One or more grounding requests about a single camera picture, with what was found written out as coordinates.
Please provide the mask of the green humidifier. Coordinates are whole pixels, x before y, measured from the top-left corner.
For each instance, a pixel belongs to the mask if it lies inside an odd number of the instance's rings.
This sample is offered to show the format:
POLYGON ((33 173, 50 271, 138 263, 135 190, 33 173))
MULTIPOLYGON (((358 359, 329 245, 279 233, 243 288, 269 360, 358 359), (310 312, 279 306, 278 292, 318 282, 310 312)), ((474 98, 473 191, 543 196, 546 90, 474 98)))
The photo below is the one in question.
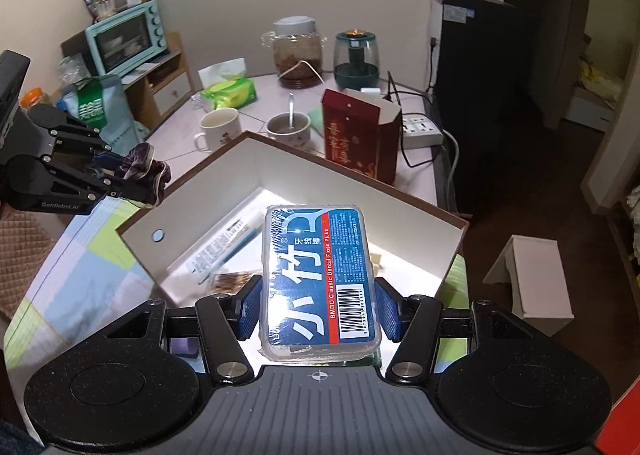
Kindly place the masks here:
POLYGON ((333 74, 337 88, 341 91, 376 88, 380 79, 380 54, 376 35, 359 29, 337 33, 333 74))

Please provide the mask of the white mug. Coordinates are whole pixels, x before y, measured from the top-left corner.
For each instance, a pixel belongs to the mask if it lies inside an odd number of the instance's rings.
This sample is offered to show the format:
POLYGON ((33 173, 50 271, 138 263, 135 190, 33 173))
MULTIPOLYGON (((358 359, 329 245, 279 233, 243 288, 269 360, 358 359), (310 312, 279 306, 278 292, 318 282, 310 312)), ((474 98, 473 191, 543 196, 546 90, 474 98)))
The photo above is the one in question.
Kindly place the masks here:
POLYGON ((239 111, 217 108, 201 119, 200 130, 194 136, 195 148, 200 152, 215 152, 242 133, 239 111))

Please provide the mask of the purple velvet scrunchie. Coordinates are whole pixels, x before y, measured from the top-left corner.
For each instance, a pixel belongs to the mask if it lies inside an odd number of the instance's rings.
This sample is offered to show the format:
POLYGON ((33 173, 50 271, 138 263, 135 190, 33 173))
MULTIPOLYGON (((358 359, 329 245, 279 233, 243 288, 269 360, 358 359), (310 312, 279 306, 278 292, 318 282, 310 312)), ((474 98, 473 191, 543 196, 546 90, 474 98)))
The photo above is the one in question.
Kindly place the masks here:
POLYGON ((163 201, 166 187, 171 181, 171 170, 167 162, 156 160, 154 154, 154 147, 149 143, 134 146, 124 157, 122 165, 115 170, 115 176, 152 184, 160 195, 160 201, 154 204, 158 206, 163 201))

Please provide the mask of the green cloth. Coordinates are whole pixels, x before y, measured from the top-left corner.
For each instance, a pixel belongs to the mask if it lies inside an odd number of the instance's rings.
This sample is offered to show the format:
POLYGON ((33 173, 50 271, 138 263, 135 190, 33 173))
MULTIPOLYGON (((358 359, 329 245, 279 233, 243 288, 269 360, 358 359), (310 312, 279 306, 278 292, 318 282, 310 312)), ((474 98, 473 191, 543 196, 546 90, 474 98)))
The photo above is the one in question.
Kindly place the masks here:
POLYGON ((324 135, 324 123, 322 116, 322 107, 318 106, 308 112, 308 118, 311 128, 314 129, 320 136, 324 135))

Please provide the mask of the white stool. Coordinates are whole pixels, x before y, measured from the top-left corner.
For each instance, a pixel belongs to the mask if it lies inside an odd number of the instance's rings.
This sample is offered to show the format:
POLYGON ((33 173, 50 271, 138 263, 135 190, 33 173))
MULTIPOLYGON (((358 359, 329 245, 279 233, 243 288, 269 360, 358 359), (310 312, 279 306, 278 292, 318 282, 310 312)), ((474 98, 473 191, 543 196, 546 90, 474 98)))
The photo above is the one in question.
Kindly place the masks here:
POLYGON ((511 286, 512 313, 549 337, 574 319, 558 243, 512 235, 483 279, 511 286))

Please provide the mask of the glass jar white lid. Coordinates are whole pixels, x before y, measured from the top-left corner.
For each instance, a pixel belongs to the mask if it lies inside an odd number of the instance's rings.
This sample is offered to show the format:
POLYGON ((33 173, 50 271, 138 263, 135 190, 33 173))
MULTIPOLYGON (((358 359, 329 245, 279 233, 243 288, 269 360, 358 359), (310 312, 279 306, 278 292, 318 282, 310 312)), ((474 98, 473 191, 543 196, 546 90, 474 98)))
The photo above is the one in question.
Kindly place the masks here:
POLYGON ((282 88, 301 90, 323 82, 323 45, 326 38, 310 16, 283 17, 262 35, 262 45, 270 48, 282 88))

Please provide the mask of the green carded balm package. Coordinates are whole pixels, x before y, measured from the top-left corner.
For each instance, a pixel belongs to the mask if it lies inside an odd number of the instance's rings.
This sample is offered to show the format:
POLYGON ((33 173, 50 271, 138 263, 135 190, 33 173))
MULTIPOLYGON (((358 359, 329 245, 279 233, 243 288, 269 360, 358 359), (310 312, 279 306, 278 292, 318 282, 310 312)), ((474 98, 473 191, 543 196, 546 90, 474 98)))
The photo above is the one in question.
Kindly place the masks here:
POLYGON ((378 376, 381 374, 382 357, 380 351, 375 350, 362 359, 344 362, 343 366, 356 371, 373 371, 378 376))

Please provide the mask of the white cream tube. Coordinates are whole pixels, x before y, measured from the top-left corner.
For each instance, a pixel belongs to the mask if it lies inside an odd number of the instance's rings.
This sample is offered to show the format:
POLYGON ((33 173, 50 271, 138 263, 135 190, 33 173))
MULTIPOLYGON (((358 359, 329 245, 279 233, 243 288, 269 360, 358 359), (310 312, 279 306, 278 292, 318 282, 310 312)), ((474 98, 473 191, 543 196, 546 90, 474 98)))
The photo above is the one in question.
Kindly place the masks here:
POLYGON ((204 285, 218 267, 229 261, 262 230, 260 215, 236 218, 222 226, 186 260, 186 269, 198 285, 204 285))

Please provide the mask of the red gift box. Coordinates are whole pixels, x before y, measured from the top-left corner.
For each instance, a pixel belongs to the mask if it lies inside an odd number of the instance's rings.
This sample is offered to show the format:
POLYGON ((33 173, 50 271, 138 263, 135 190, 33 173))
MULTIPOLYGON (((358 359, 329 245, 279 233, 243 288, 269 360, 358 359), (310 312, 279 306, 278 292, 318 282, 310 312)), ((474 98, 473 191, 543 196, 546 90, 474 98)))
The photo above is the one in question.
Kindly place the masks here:
POLYGON ((393 184, 402 123, 400 106, 381 95, 326 89, 321 107, 324 157, 368 178, 393 184))

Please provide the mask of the white power strip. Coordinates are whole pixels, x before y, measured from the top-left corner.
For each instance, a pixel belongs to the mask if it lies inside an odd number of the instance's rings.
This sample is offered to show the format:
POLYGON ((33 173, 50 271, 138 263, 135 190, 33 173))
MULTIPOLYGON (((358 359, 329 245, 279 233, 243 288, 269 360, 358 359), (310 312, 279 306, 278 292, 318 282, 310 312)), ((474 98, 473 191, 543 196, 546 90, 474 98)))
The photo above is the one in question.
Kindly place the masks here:
POLYGON ((435 147, 442 143, 444 134, 431 119, 421 114, 402 116, 402 145, 405 149, 435 147))

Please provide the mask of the green snack bag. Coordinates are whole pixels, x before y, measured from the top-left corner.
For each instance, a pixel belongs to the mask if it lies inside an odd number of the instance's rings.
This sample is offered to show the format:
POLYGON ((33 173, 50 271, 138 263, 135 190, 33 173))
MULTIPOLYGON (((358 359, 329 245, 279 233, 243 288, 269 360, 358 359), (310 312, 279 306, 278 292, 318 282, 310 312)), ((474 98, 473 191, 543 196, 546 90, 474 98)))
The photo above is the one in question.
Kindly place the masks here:
POLYGON ((62 90, 66 111, 92 129, 119 155, 127 155, 142 142, 136 120, 118 76, 82 79, 62 90))

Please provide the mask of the cup with spoon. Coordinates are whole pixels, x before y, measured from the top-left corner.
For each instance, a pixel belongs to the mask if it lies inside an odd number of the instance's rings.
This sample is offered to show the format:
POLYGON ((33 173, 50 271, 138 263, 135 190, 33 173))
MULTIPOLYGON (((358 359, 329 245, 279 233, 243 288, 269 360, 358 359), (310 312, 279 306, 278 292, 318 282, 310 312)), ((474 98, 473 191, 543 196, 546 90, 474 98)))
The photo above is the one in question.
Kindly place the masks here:
POLYGON ((307 114, 296 109, 295 96, 288 94, 288 110, 273 116, 266 124, 267 134, 280 144, 305 148, 310 142, 311 121, 307 114))

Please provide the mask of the black mini fridge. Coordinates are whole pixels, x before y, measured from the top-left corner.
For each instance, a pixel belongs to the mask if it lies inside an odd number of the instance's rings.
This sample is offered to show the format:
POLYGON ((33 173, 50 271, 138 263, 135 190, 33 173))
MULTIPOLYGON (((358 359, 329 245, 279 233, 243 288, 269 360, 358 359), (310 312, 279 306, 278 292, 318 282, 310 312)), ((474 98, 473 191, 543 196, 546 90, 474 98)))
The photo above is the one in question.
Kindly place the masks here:
POLYGON ((430 85, 460 152, 452 189, 459 211, 482 214, 520 184, 542 128, 530 96, 530 32, 497 0, 432 0, 431 8, 430 85))

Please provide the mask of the teal toaster oven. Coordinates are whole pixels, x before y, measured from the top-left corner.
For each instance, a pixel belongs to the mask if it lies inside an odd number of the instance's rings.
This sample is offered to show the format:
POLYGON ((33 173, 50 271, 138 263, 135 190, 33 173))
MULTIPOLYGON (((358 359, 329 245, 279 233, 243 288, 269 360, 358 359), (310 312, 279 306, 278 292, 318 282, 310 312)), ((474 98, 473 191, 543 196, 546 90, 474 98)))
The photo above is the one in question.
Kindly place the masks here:
POLYGON ((85 30, 85 38, 99 76, 124 77, 168 49, 155 0, 97 22, 85 30))

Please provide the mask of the cotton swab bag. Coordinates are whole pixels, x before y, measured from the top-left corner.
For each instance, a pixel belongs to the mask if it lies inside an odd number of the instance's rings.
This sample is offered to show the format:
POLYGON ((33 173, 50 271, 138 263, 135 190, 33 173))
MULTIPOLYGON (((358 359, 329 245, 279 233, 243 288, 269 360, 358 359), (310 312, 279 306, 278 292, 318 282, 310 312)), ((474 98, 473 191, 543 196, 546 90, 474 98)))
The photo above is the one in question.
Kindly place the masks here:
POLYGON ((208 290, 214 295, 236 295, 254 276, 250 272, 216 273, 210 279, 208 290))

